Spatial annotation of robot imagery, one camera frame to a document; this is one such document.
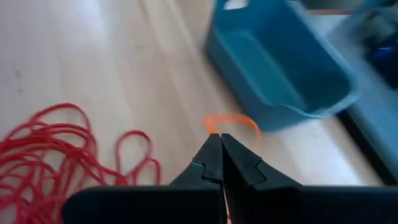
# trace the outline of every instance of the orange string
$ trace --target orange string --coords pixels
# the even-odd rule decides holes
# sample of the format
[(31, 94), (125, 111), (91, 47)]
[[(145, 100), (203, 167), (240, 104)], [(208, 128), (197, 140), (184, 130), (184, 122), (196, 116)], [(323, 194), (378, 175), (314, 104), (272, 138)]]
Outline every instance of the orange string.
[(256, 142), (254, 143), (253, 152), (258, 153), (258, 149), (262, 145), (262, 134), (259, 126), (248, 116), (243, 114), (215, 114), (205, 118), (204, 124), (209, 134), (219, 133), (218, 126), (225, 123), (235, 122), (238, 124), (246, 124), (256, 132)]

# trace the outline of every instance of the red cord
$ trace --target red cord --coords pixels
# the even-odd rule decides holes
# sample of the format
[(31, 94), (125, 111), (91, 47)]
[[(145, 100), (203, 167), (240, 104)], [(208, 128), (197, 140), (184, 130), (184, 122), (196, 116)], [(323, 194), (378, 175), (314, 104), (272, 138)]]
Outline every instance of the red cord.
[[(40, 121), (46, 114), (65, 108), (79, 111), (83, 115), (85, 127), (67, 123), (47, 124)], [(29, 134), (19, 136), (21, 131), (29, 131)], [(56, 138), (56, 135), (65, 133), (82, 138), (83, 146), (75, 146)], [(138, 165), (123, 175), (120, 147), (126, 138), (135, 135), (142, 136), (148, 142), (148, 148)], [(50, 151), (58, 151), (65, 155), (59, 168), (54, 168), (44, 161)], [(114, 177), (113, 185), (127, 185), (129, 179), (136, 185), (143, 168), (153, 164), (154, 182), (160, 184), (161, 166), (158, 160), (151, 158), (152, 151), (152, 142), (146, 133), (138, 130), (128, 131), (116, 141), (116, 170), (103, 167), (97, 161), (97, 142), (84, 111), (71, 103), (51, 106), (16, 127), (0, 142), (0, 211), (15, 206), (15, 224), (61, 223), (60, 207), (70, 194), (84, 188), (90, 179), (95, 180), (98, 185), (108, 185), (105, 177), (111, 176)], [(72, 186), (74, 180), (78, 180), (75, 187)]]

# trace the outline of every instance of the blue plastic tub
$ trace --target blue plastic tub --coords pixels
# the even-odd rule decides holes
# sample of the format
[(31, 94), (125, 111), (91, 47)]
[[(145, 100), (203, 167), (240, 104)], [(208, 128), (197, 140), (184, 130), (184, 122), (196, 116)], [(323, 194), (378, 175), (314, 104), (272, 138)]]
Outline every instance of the blue plastic tub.
[(261, 129), (324, 118), (357, 99), (348, 64), (287, 2), (224, 10), (225, 2), (216, 1), (205, 51)]

